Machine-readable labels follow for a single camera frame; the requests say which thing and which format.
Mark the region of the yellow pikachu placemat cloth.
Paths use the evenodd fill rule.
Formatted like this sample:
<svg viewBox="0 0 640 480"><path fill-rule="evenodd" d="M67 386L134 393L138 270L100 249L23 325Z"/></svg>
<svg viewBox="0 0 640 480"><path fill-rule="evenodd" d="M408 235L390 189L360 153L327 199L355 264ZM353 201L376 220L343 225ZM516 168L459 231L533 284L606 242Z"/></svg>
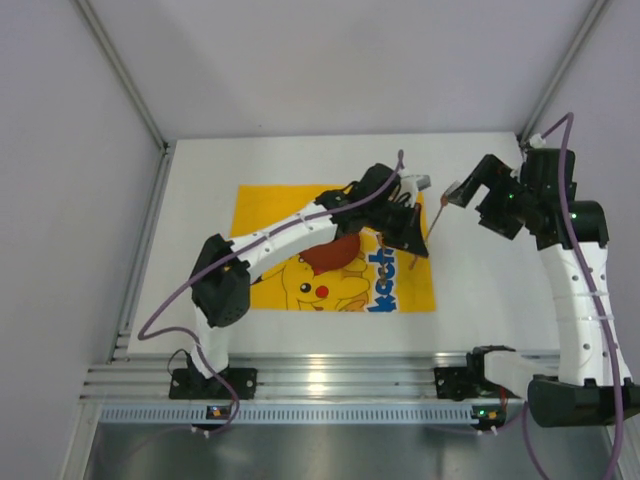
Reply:
<svg viewBox="0 0 640 480"><path fill-rule="evenodd" d="M297 212L334 185L242 185L238 188L231 235L253 233ZM313 269L300 254L267 270L251 287L251 307L326 313L428 313L436 310L431 265L385 248L387 284L381 287L381 253L376 234L359 234L360 251L344 268Z"/></svg>

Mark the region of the gold spoon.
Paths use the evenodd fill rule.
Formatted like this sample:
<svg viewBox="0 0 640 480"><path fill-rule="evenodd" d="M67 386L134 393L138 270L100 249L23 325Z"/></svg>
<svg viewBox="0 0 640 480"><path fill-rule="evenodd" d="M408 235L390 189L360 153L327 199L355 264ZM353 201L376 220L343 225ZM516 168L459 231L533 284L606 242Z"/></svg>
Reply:
<svg viewBox="0 0 640 480"><path fill-rule="evenodd" d="M434 228L436 227L436 225L437 225L437 223L438 223L438 221L439 221L439 219L440 219L440 217L441 217L441 215L442 215L442 213L443 213L443 211L444 211L445 207L449 204L449 199L448 199L448 197L449 197L449 192L448 192L448 191L445 191L445 192L440 196L440 206L439 206L439 209L438 209L438 211L437 211L437 213L436 213L436 215L435 215L435 217L434 217L433 221L431 222L431 224L430 224L430 225L429 225L429 227L427 228L427 232L426 232L426 235L425 235L425 237L424 237L424 243L425 243L425 245L428 245L428 244L429 244L429 240L430 240L430 237L431 237L431 235L432 235L432 232L433 232ZM409 264L409 269L410 269L410 270L413 270L413 269L415 268L416 264L418 263L418 261L419 261L419 256L415 255L415 256L413 257L412 261L411 261L411 262L410 262L410 264Z"/></svg>

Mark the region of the red-brown plastic plate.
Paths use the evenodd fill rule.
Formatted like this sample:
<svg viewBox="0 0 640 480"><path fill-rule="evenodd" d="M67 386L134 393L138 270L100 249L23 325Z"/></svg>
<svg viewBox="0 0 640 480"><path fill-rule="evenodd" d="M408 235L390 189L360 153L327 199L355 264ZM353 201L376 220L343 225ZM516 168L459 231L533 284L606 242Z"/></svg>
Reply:
<svg viewBox="0 0 640 480"><path fill-rule="evenodd" d="M360 236L350 234L332 242L309 248L300 253L301 259L313 269L332 271L351 263L360 251Z"/></svg>

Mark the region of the gold fork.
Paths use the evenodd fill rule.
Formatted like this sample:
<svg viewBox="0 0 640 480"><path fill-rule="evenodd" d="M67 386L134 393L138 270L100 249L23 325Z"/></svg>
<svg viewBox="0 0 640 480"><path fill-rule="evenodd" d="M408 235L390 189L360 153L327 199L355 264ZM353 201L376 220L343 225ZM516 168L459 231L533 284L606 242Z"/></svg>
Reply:
<svg viewBox="0 0 640 480"><path fill-rule="evenodd" d="M387 284L387 268L385 263L385 245L383 242L383 235L381 233L376 234L377 242L380 247L381 260L379 268L379 282L381 287L386 287Z"/></svg>

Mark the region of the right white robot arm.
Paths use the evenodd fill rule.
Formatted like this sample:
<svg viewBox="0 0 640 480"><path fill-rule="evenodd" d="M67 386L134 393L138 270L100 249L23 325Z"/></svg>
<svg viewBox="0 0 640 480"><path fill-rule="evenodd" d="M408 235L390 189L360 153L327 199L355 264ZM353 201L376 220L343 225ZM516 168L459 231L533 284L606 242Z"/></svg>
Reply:
<svg viewBox="0 0 640 480"><path fill-rule="evenodd" d="M537 367L504 346L474 348L467 365L480 381L524 399L546 428L607 426L618 414L639 412L639 386L619 350L610 305L604 210L576 199L574 166L571 150L529 149L517 169L489 154L445 193L464 208L486 187L476 207L480 225L509 240L521 229L535 238L558 325L558 369Z"/></svg>

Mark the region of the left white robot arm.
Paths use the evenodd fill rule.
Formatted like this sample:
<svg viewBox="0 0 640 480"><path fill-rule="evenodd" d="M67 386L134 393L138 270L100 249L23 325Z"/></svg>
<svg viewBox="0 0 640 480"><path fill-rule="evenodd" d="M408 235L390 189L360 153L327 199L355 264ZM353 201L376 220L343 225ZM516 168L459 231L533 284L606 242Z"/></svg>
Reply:
<svg viewBox="0 0 640 480"><path fill-rule="evenodd" d="M364 310L372 282L361 231L376 232L382 251L427 257L418 194L429 185L427 176L377 163L360 180L320 193L263 230L207 239L192 271L198 341L188 357L190 373L210 382L228 368L226 330L249 310L255 283L279 278L288 310Z"/></svg>

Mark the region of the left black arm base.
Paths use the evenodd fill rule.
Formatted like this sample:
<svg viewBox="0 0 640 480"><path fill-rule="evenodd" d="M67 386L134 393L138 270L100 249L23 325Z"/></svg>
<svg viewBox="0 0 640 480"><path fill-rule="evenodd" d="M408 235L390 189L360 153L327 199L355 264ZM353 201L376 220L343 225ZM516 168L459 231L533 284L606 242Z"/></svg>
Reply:
<svg viewBox="0 0 640 480"><path fill-rule="evenodd" d="M240 400L254 398L257 369L230 367L222 371L222 379ZM230 400L232 392L215 378L205 379L197 371L179 368L172 372L168 396L172 400Z"/></svg>

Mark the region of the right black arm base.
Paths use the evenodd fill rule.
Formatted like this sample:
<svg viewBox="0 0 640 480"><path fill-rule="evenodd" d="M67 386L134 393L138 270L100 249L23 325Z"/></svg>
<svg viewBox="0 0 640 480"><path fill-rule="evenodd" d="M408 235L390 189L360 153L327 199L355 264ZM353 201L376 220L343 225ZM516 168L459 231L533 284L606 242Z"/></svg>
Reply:
<svg viewBox="0 0 640 480"><path fill-rule="evenodd" d="M493 346L475 347L465 354L463 366L436 367L433 370L437 398L463 401L501 398L501 387L485 378L484 359L496 351Z"/></svg>

